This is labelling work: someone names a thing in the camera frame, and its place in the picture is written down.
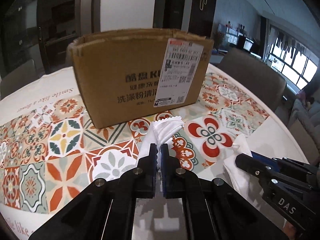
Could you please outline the white cleaning cloth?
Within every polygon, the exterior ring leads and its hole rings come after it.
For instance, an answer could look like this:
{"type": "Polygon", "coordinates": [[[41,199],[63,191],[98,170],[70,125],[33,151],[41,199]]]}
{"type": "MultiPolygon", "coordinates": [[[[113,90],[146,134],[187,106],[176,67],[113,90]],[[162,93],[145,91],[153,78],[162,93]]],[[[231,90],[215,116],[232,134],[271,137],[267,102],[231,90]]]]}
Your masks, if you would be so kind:
{"type": "Polygon", "coordinates": [[[138,159],[149,155],[151,144],[155,144],[157,150],[163,144],[168,145],[168,149],[173,148],[173,136],[179,132],[184,126],[181,116],[173,116],[170,118],[153,121],[150,124],[147,134],[143,137],[142,144],[139,148],[138,159]]]}

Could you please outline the grey sofa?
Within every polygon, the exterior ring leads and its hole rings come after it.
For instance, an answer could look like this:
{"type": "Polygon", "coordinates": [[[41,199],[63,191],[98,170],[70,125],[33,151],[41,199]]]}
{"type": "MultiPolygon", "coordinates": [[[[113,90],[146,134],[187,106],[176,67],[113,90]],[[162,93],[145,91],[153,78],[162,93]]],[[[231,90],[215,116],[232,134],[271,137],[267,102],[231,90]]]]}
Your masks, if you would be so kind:
{"type": "Polygon", "coordinates": [[[319,102],[306,107],[299,99],[293,103],[287,127],[312,165],[319,164],[319,102]]]}

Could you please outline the grey chair right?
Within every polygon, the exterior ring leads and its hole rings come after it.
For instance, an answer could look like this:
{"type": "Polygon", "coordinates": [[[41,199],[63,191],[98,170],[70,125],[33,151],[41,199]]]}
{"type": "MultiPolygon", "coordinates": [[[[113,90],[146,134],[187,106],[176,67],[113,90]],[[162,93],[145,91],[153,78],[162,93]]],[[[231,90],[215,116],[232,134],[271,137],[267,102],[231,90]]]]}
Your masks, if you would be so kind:
{"type": "Polygon", "coordinates": [[[236,48],[232,48],[217,67],[256,95],[283,123],[288,122],[289,113],[283,99],[286,81],[272,68],[236,48]]]}

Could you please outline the grey chair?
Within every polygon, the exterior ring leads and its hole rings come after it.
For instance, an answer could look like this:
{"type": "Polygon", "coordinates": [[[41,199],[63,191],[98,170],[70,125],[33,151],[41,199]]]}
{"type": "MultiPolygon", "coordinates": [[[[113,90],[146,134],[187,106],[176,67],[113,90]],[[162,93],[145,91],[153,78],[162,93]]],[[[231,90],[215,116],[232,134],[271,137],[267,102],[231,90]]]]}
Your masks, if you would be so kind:
{"type": "Polygon", "coordinates": [[[283,123],[288,122],[289,113],[283,99],[286,81],[272,68],[236,48],[232,48],[217,67],[256,95],[283,123]]]}
{"type": "Polygon", "coordinates": [[[38,79],[34,60],[29,60],[1,80],[1,99],[38,79]]]}

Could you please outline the patterned tablecloth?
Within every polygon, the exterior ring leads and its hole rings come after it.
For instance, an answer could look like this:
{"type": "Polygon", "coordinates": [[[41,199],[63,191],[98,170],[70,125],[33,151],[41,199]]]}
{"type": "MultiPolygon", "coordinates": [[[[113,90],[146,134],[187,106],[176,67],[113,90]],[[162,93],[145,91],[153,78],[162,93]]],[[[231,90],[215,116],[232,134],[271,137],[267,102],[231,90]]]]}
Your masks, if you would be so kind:
{"type": "Polygon", "coordinates": [[[94,178],[132,168],[152,122],[180,116],[170,153],[199,177],[228,179],[223,161],[244,135],[268,157],[306,162],[279,118],[229,75],[209,65],[197,103],[107,128],[95,128],[73,73],[45,75],[1,101],[1,215],[28,239],[94,178]]]}

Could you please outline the black piano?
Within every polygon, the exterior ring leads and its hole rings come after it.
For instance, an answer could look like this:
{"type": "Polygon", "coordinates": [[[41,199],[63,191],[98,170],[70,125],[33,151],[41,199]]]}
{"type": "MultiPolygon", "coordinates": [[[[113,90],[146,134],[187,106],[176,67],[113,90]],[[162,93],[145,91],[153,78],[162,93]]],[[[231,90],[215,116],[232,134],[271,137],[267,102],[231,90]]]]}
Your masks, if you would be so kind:
{"type": "Polygon", "coordinates": [[[236,48],[244,50],[248,53],[260,54],[260,42],[256,39],[250,39],[245,36],[239,36],[236,44],[236,48]]]}

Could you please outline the brown cardboard box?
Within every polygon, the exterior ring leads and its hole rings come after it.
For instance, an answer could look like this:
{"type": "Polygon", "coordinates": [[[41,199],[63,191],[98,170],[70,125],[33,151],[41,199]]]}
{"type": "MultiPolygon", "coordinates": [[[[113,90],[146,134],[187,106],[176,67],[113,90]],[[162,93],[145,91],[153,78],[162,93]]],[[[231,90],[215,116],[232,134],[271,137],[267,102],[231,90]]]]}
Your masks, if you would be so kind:
{"type": "Polygon", "coordinates": [[[178,29],[123,29],[84,35],[67,47],[96,128],[196,102],[214,41],[178,29]]]}

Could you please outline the grey chair back centre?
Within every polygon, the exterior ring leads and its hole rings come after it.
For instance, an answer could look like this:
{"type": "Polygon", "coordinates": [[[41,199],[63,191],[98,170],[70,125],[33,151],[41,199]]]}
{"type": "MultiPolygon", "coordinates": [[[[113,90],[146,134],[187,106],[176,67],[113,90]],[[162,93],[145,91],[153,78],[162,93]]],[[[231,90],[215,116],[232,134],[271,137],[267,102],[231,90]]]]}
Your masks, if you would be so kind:
{"type": "Polygon", "coordinates": [[[1,99],[38,79],[34,60],[29,60],[1,80],[1,99]]]}

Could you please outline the dark sliding glass door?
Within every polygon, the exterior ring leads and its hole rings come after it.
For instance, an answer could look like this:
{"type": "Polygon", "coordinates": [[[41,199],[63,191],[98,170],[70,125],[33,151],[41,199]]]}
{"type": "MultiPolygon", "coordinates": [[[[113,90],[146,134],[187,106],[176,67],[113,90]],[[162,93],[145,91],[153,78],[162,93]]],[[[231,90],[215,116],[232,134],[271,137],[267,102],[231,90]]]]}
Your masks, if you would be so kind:
{"type": "Polygon", "coordinates": [[[76,38],[100,31],[101,0],[1,0],[1,77],[33,60],[39,75],[66,67],[76,38]]]}

